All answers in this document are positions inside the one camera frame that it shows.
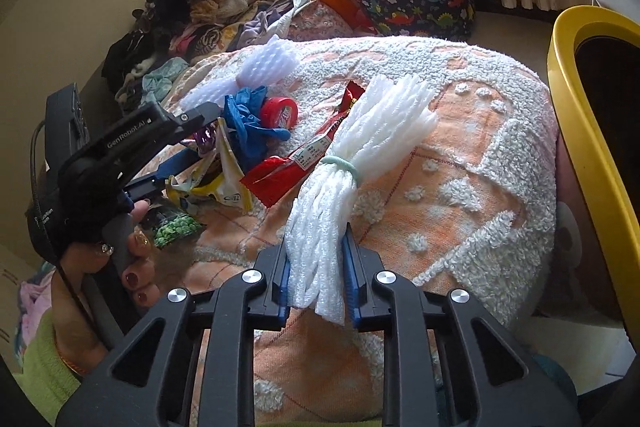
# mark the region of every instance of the mint green hair tie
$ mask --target mint green hair tie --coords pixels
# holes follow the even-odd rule
[[[351,176],[353,176],[353,179],[356,182],[356,187],[360,187],[360,183],[362,183],[362,180],[360,179],[358,170],[353,166],[353,164],[349,163],[344,158],[340,158],[340,156],[323,156],[320,160],[320,163],[337,165],[338,169],[350,172]]]

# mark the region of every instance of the blue glove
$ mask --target blue glove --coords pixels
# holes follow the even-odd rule
[[[260,108],[267,95],[265,86],[249,90],[243,87],[235,95],[226,95],[222,116],[229,129],[231,147],[236,153],[242,172],[249,172],[267,158],[267,140],[276,138],[287,141],[291,133],[287,129],[268,129],[260,124]]]

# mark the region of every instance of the floor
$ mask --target floor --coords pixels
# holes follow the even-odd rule
[[[478,12],[470,44],[516,58],[548,84],[546,55],[553,25],[509,15]],[[622,329],[531,317],[516,336],[533,351],[556,360],[579,394],[622,377],[635,352]]]

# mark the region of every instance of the black cable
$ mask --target black cable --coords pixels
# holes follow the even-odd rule
[[[71,295],[71,298],[76,303],[76,307],[78,307],[78,311],[82,315],[82,318],[84,318],[85,322],[95,333],[96,337],[100,339],[100,332],[98,331],[98,328],[95,325],[94,320],[91,318],[91,315],[89,315],[89,312],[84,307],[84,304],[82,304],[82,301],[80,300],[78,294],[76,294],[73,286],[71,285],[71,281],[69,281],[68,277],[66,276],[66,273],[62,268],[62,263],[60,263],[60,259],[58,258],[58,256],[55,254],[53,250],[53,245],[51,244],[51,241],[49,239],[47,228],[44,226],[44,218],[42,215],[42,211],[40,209],[40,200],[38,198],[38,190],[37,190],[38,182],[36,179],[36,143],[38,141],[38,134],[40,134],[40,131],[44,127],[44,122],[45,121],[43,120],[37,125],[35,131],[33,132],[33,136],[31,136],[31,153],[30,153],[31,198],[33,199],[33,208],[36,214],[35,220],[38,225],[38,228],[43,233],[47,241],[49,250],[53,254],[50,257],[57,261],[57,263],[55,263],[55,266],[56,266],[56,270],[58,270],[58,273],[60,273],[60,278],[62,279],[62,282],[65,283],[66,289]]]

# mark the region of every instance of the yellow rim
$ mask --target yellow rim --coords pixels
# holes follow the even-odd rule
[[[640,47],[640,26],[594,6],[576,6],[554,25],[547,68],[562,136],[574,164],[609,269],[629,338],[640,346],[640,226],[609,147],[591,110],[575,51],[596,36]]]

